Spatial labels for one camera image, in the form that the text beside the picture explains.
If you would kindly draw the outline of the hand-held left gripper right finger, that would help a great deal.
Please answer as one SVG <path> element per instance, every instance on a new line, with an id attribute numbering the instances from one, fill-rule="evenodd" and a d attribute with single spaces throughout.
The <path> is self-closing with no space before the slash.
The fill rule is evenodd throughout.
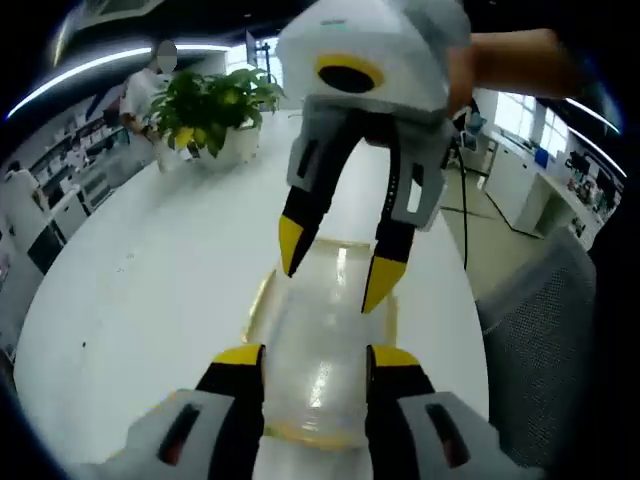
<path id="1" fill-rule="evenodd" d="M 542 479 L 500 448 L 497 430 L 451 392 L 437 392 L 419 361 L 367 347 L 365 433 L 375 479 Z"/>

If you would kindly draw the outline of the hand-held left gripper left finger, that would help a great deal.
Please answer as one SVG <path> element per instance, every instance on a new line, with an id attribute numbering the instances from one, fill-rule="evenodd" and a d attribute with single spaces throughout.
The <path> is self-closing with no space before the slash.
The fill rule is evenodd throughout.
<path id="1" fill-rule="evenodd" d="M 180 389 L 129 427 L 124 447 L 76 479 L 250 479 L 264 431 L 265 346 L 218 354 L 193 390 Z"/>

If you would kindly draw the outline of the person's right hand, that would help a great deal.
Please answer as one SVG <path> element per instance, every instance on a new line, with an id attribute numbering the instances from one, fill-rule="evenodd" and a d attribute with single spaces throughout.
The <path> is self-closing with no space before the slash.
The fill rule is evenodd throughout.
<path id="1" fill-rule="evenodd" d="M 498 84 L 503 53 L 511 34 L 474 33 L 471 43 L 447 50 L 449 67 L 448 115 L 453 117 L 471 102 L 475 86 L 488 88 Z"/>

